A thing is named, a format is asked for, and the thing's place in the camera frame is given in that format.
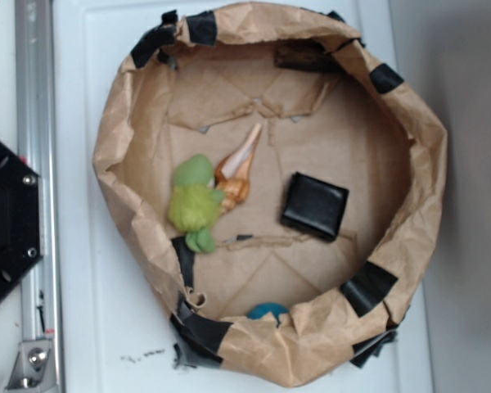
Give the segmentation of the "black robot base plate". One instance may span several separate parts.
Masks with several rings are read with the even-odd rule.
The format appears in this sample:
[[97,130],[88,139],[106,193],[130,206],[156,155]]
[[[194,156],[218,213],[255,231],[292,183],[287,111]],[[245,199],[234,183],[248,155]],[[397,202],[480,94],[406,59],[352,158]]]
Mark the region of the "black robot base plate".
[[38,175],[0,141],[0,303],[41,259]]

